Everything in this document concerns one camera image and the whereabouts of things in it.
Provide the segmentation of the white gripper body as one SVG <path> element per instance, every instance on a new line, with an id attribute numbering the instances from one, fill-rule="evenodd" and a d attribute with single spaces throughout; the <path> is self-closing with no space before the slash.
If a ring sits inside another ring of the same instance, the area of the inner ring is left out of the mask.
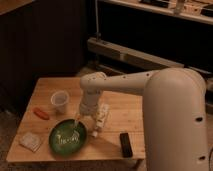
<path id="1" fill-rule="evenodd" d="M 83 116 L 93 115 L 98 110 L 100 91 L 84 91 L 79 105 L 79 112 Z"/>

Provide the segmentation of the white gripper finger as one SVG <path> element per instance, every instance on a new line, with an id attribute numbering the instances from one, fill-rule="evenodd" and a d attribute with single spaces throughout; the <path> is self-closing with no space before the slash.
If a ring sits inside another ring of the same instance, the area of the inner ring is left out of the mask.
<path id="1" fill-rule="evenodd" d="M 78 114 L 75 116 L 75 122 L 74 122 L 74 128 L 76 128 L 80 122 L 80 119 L 81 119 L 81 115 Z"/>
<path id="2" fill-rule="evenodd" d="M 92 120 L 93 120 L 93 127 L 96 128 L 97 127 L 97 117 L 95 115 L 92 115 Z"/>

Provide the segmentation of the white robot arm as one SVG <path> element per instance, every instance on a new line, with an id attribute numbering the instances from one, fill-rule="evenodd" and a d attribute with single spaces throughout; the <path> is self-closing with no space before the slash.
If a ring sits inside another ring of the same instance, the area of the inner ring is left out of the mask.
<path id="1" fill-rule="evenodd" d="M 80 79 L 79 113 L 93 115 L 104 91 L 142 97 L 147 171 L 210 171 L 206 83 L 188 68 L 166 68 L 107 76 L 96 72 Z"/>

